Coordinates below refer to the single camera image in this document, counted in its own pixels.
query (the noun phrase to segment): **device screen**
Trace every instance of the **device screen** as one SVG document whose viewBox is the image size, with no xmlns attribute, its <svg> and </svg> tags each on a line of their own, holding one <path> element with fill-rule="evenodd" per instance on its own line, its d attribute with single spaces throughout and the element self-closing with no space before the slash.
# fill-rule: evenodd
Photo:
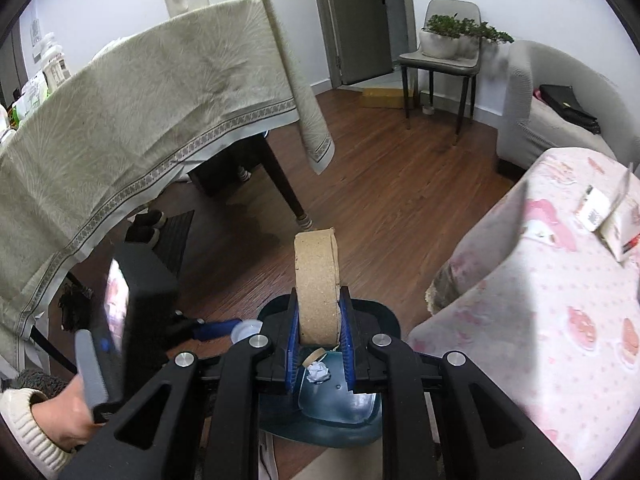
<svg viewBox="0 0 640 480">
<path fill-rule="evenodd" d="M 104 311 L 116 350 L 122 352 L 122 335 L 129 306 L 129 286 L 116 260 L 111 261 L 107 289 L 104 297 Z"/>
</svg>

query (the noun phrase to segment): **sofa cushion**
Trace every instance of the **sofa cushion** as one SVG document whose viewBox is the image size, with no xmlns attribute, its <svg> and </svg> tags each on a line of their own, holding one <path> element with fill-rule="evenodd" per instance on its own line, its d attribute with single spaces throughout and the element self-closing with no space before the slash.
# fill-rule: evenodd
<svg viewBox="0 0 640 480">
<path fill-rule="evenodd" d="M 616 160 L 616 156 L 602 136 L 594 135 L 576 124 L 565 121 L 550 106 L 533 96 L 531 97 L 531 112 L 527 127 L 537 136 L 546 140 L 549 148 L 571 146 L 589 148 Z"/>
</svg>

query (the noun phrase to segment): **pink tablecloth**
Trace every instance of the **pink tablecloth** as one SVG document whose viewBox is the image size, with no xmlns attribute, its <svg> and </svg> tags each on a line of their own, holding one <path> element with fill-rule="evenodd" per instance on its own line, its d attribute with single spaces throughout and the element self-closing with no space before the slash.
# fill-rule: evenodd
<svg viewBox="0 0 640 480">
<path fill-rule="evenodd" d="M 640 407 L 638 256 L 624 264 L 574 211 L 625 168 L 583 148 L 545 152 L 456 247 L 428 291 L 440 306 L 409 334 L 459 349 L 590 479 Z M 627 200 L 640 202 L 632 176 Z"/>
</svg>

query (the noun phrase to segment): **black bag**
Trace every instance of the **black bag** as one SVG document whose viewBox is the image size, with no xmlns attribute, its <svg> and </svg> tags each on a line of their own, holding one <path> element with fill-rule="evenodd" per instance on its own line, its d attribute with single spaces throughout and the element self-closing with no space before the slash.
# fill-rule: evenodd
<svg viewBox="0 0 640 480">
<path fill-rule="evenodd" d="M 540 96 L 565 121 L 577 124 L 594 135 L 601 134 L 597 118 L 582 109 L 570 86 L 540 85 Z"/>
</svg>

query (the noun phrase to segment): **tablecloth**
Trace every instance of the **tablecloth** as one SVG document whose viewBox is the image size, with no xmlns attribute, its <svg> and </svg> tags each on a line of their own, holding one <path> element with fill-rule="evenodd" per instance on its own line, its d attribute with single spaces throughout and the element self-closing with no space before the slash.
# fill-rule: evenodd
<svg viewBox="0 0 640 480">
<path fill-rule="evenodd" d="M 319 173 L 334 144 L 270 0 L 172 18 L 66 81 L 0 153 L 4 359 L 24 365 L 34 316 L 117 222 L 185 168 L 297 120 Z"/>
<path fill-rule="evenodd" d="M 574 215 L 588 185 L 612 197 L 624 171 L 583 148 L 543 153 L 458 244 L 427 293 L 442 310 L 408 336 L 468 354 L 583 479 L 640 408 L 640 259 L 617 263 Z M 634 176 L 626 200 L 638 208 Z"/>
</svg>

